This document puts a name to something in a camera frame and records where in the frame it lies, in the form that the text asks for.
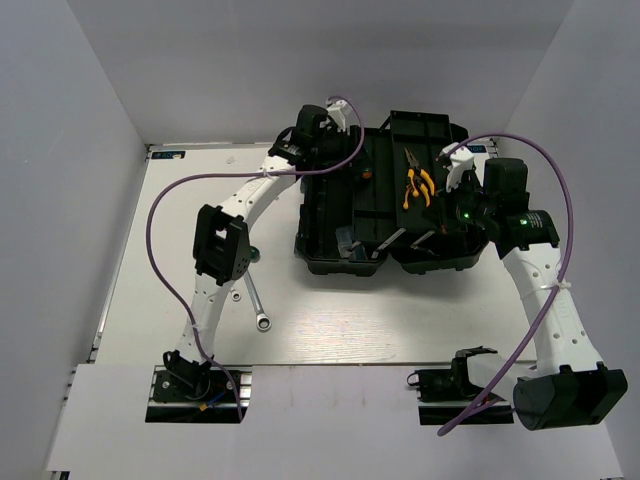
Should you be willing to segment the long silver combination wrench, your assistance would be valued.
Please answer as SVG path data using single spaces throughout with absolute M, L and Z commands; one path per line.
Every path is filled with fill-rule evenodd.
M 256 315 L 256 328 L 259 332 L 266 333 L 271 329 L 272 322 L 264 310 L 260 296 L 249 271 L 244 274 L 244 280 Z

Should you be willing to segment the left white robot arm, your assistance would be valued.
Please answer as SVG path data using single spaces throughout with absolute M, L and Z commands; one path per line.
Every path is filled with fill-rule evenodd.
M 323 106 L 305 105 L 296 123 L 283 130 L 242 186 L 216 206 L 197 214 L 192 257 L 195 288 L 180 298 L 186 325 L 173 350 L 163 355 L 165 369 L 188 398 L 200 399 L 211 387 L 212 368 L 220 365 L 213 344 L 226 299 L 250 263 L 249 234 L 259 217 L 302 176 L 332 173 L 362 150 L 364 127 L 349 133 L 346 118 L 356 110 L 344 97 Z

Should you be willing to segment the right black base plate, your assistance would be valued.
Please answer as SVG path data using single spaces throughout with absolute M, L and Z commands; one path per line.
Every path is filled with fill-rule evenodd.
M 407 387 L 417 394 L 421 426 L 444 426 L 461 413 L 480 391 L 461 393 L 453 382 L 451 369 L 419 369 L 410 373 Z M 514 423 L 514 410 L 503 400 L 462 422 L 462 425 L 508 425 Z

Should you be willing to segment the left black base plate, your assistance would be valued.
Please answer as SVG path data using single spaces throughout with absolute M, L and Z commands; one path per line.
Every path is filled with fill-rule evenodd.
M 238 408 L 247 413 L 252 389 L 250 370 L 231 369 L 238 389 L 236 402 L 233 385 L 219 369 L 209 371 L 202 393 L 188 393 L 182 383 L 157 367 L 152 377 L 145 422 L 149 424 L 239 424 Z

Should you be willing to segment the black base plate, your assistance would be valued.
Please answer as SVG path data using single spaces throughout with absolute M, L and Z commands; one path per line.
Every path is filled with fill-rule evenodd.
M 421 426 L 444 426 L 461 413 L 480 391 L 461 393 L 453 382 L 451 369 L 419 369 L 410 373 L 407 387 L 417 394 Z M 514 423 L 514 410 L 503 400 L 462 422 L 462 425 L 508 425 Z
M 239 424 L 238 408 L 247 413 L 252 389 L 250 370 L 231 369 L 238 389 L 236 402 L 233 385 L 219 369 L 209 371 L 202 393 L 188 393 L 182 383 L 157 367 L 152 377 L 145 422 L 149 424 Z

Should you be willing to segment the short silver combination wrench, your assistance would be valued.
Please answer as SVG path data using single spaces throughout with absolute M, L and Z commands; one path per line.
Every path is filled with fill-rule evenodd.
M 239 302 L 242 300 L 242 294 L 239 290 L 237 290 L 235 287 L 232 287 L 230 289 L 230 295 L 231 298 L 234 302 Z

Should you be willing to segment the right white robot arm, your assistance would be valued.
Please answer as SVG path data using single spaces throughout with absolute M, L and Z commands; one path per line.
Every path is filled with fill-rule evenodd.
M 601 423 L 628 389 L 624 372 L 609 369 L 589 339 L 565 280 L 569 251 L 559 247 L 550 215 L 529 207 L 528 170 L 520 159 L 491 158 L 484 183 L 471 188 L 472 157 L 452 159 L 445 191 L 461 222 L 494 243 L 522 302 L 529 329 L 508 359 L 490 348 L 460 350 L 453 390 L 474 398 L 438 431 L 444 436 L 487 408 L 509 402 L 530 431 Z

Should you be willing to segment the black plastic toolbox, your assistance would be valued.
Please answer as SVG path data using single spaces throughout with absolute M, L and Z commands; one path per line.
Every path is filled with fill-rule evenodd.
M 364 144 L 350 165 L 301 182 L 294 252 L 315 275 L 372 276 L 387 258 L 410 274 L 473 267 L 488 244 L 482 230 L 441 232 L 447 171 L 440 151 L 467 139 L 446 114 L 393 110 L 379 128 L 364 128 Z M 422 197 L 402 208 L 408 148 L 435 182 L 429 208 Z M 360 178 L 370 169 L 369 180 Z

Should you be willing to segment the yellow needle-nose pliers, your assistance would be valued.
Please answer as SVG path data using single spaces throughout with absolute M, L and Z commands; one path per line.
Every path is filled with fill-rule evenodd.
M 423 177 L 426 180 L 431 180 L 435 184 L 430 174 L 421 167 L 417 158 L 408 148 L 404 148 L 404 154 L 408 164 L 406 184 L 408 179 L 413 179 L 417 177 Z
M 409 210 L 410 200 L 412 198 L 422 197 L 424 205 L 429 208 L 432 203 L 432 197 L 435 195 L 435 184 L 431 180 L 426 180 L 423 177 L 417 177 L 408 179 L 404 199 L 402 202 L 402 208 L 405 211 Z

